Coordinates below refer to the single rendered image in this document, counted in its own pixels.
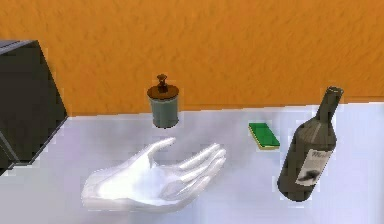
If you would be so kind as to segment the black box appliance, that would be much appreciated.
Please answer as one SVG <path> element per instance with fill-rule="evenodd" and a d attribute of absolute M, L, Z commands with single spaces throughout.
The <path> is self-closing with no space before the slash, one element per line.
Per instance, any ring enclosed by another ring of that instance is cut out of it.
<path fill-rule="evenodd" d="M 67 119 L 36 40 L 0 40 L 0 175 L 32 164 Z"/>

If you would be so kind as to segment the grey dispenser with brown pump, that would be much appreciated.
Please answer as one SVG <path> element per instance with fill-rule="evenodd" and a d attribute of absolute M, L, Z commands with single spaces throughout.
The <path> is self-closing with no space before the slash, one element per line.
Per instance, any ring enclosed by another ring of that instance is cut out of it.
<path fill-rule="evenodd" d="M 179 88 L 166 83 L 167 76 L 157 76 L 158 84 L 147 90 L 153 115 L 153 124 L 158 128 L 172 128 L 178 119 Z"/>

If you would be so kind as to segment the green and yellow sponge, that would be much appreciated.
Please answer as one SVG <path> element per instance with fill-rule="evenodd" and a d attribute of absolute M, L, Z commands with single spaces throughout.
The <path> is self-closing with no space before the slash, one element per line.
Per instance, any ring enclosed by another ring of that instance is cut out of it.
<path fill-rule="evenodd" d="M 266 123 L 249 123 L 249 131 L 261 150 L 273 150 L 280 142 Z"/>

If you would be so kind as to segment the dark green wine bottle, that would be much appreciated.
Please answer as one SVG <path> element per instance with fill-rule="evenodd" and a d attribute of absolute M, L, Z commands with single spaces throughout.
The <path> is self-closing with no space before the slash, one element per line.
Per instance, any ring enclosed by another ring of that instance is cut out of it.
<path fill-rule="evenodd" d="M 332 118 L 342 95 L 342 88 L 328 87 L 316 115 L 296 129 L 277 180 L 286 198 L 303 202 L 311 196 L 336 147 Z"/>

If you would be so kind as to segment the white hand statue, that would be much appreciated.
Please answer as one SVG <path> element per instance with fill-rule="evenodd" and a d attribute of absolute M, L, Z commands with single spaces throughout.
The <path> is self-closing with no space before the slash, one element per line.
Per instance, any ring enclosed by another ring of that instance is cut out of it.
<path fill-rule="evenodd" d="M 172 145 L 174 137 L 143 148 L 124 163 L 93 172 L 81 201 L 89 210 L 174 212 L 196 199 L 226 161 L 226 150 L 214 143 L 173 165 L 159 165 L 156 152 Z"/>

